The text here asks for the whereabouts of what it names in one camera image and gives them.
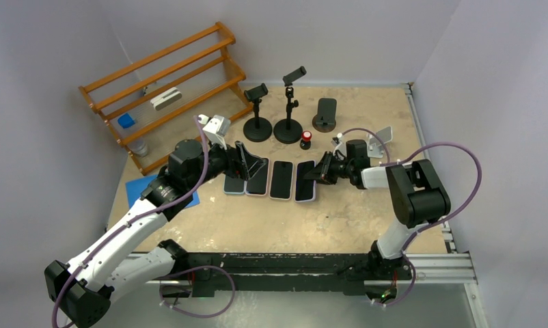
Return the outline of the pink case phone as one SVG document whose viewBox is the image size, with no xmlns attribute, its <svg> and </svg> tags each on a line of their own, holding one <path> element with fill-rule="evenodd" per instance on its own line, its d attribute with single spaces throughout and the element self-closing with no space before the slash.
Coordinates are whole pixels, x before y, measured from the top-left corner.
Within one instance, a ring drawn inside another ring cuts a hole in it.
<svg viewBox="0 0 548 328">
<path fill-rule="evenodd" d="M 256 175 L 246 182 L 245 194 L 250 196 L 263 196 L 267 194 L 269 185 L 270 160 L 265 159 L 265 164 Z"/>
</svg>

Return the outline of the black phone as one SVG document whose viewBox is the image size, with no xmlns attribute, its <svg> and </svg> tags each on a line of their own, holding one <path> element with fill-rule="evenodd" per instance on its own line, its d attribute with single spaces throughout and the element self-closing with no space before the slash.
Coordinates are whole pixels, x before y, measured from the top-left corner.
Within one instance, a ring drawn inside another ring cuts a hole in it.
<svg viewBox="0 0 548 328">
<path fill-rule="evenodd" d="M 297 165 L 297 174 L 294 188 L 296 202 L 312 202 L 316 198 L 316 181 L 305 178 L 306 174 L 316 166 L 316 162 L 304 161 Z"/>
<path fill-rule="evenodd" d="M 294 163 L 274 161 L 269 197 L 275 200 L 289 200 L 292 195 Z"/>
</svg>

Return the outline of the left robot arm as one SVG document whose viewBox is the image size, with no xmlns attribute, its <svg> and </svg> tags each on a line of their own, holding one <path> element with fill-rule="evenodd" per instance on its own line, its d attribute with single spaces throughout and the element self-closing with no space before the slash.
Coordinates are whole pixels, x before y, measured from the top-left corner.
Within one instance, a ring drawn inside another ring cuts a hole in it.
<svg viewBox="0 0 548 328">
<path fill-rule="evenodd" d="M 184 210 L 205 182 L 220 174 L 249 180 L 266 165 L 238 141 L 225 143 L 186 139 L 169 155 L 168 164 L 141 192 L 138 200 L 108 232 L 67 262 L 58 260 L 44 270 L 54 306 L 51 324 L 59 313 L 70 326 L 91 327 L 112 303 L 132 288 L 160 278 L 180 279 L 187 273 L 213 271 L 211 264 L 191 264 L 188 251 L 173 240 L 162 241 L 135 260 L 128 255 L 153 232 Z"/>
</svg>

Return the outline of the black phone stand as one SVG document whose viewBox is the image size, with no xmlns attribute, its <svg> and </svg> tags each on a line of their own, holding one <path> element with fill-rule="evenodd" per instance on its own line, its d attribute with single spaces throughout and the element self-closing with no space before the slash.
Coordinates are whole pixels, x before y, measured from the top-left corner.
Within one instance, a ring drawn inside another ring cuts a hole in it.
<svg viewBox="0 0 548 328">
<path fill-rule="evenodd" d="M 268 92 L 267 86 L 264 83 L 244 91 L 245 98 L 253 105 L 254 117 L 246 121 L 243 133 L 252 142 L 265 141 L 273 132 L 271 123 L 266 118 L 260 117 L 260 103 L 262 102 L 262 97 L 266 96 Z"/>
<path fill-rule="evenodd" d="M 286 96 L 286 117 L 276 123 L 273 128 L 273 134 L 279 142 L 283 144 L 293 144 L 298 142 L 303 132 L 303 127 L 296 120 L 292 119 L 292 110 L 299 106 L 299 101 L 294 99 L 293 83 L 305 76 L 307 73 L 304 66 L 300 66 L 291 73 L 283 77 L 285 96 Z"/>
</svg>

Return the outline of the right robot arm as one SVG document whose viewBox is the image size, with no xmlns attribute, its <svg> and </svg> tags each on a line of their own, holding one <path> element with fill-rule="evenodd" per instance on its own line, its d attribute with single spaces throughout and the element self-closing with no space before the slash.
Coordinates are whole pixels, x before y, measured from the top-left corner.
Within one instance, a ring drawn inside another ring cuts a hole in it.
<svg viewBox="0 0 548 328">
<path fill-rule="evenodd" d="M 334 185 L 345 178 L 358 189 L 387 188 L 394 221 L 373 242 L 368 253 L 369 272 L 384 278 L 402 262 L 405 243 L 411 235 L 450 213 L 451 201 L 435 168 L 422 159 L 408 165 L 372 166 L 362 139 L 346 142 L 346 150 L 324 153 L 321 161 L 305 173 L 306 180 Z"/>
</svg>

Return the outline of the light blue case phone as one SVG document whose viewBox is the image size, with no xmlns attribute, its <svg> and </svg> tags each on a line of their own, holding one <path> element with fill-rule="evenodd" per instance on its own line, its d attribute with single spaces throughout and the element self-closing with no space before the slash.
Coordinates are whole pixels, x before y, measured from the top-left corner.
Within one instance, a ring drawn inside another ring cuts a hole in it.
<svg viewBox="0 0 548 328">
<path fill-rule="evenodd" d="M 225 176 L 223 183 L 223 192 L 226 195 L 243 195 L 246 190 L 246 181 L 241 178 L 232 178 Z"/>
</svg>

